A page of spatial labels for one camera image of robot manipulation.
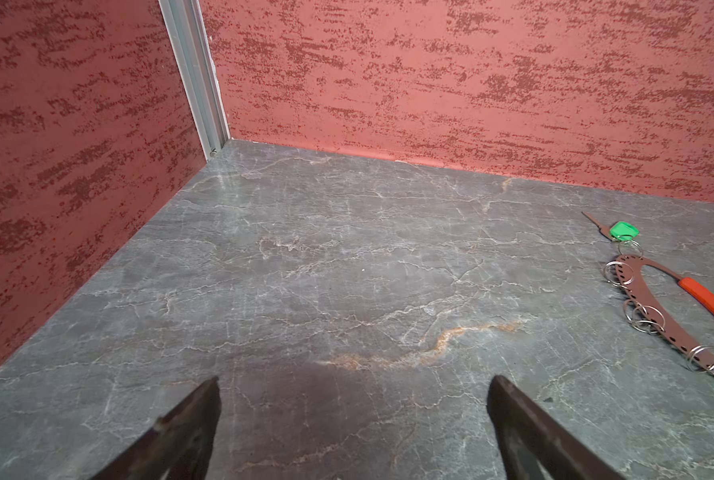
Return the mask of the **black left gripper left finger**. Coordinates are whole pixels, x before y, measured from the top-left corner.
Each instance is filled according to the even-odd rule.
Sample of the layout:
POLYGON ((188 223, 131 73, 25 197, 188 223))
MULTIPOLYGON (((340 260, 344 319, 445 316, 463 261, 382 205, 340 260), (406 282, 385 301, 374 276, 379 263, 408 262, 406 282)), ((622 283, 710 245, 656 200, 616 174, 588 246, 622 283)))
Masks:
POLYGON ((159 417, 96 479, 204 479, 222 411, 218 378, 200 384, 159 417))

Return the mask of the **perforated metal keyring red handle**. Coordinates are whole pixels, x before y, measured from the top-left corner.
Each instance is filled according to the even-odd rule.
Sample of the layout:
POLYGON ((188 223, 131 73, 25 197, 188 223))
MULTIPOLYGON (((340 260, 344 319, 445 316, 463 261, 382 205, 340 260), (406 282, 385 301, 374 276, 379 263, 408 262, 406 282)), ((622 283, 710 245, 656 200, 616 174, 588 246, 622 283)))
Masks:
POLYGON ((623 254, 602 267, 606 281, 626 295, 622 306, 627 323, 637 331, 657 335, 680 352, 685 368, 714 377, 714 346, 694 338, 657 300, 650 290, 643 270, 656 269, 672 277, 677 285, 714 316, 714 293, 697 280, 679 275, 644 256, 623 254))

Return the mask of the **green capped key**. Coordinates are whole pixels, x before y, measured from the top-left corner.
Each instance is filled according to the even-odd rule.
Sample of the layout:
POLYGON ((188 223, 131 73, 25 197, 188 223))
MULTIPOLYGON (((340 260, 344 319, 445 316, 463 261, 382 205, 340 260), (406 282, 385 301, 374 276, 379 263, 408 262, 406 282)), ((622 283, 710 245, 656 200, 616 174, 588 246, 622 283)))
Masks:
POLYGON ((631 241, 639 235, 639 230, 630 223, 618 221, 609 226, 596 220, 590 213, 584 212, 584 215, 598 227, 603 236, 612 242, 631 241))

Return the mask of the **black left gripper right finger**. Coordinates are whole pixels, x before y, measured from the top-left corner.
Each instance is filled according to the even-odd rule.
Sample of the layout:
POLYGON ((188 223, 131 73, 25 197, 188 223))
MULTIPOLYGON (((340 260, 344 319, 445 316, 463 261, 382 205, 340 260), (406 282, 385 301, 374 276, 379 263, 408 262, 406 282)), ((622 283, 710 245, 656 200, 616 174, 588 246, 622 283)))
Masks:
POLYGON ((487 411, 508 479, 622 477, 502 375, 491 380, 487 411))

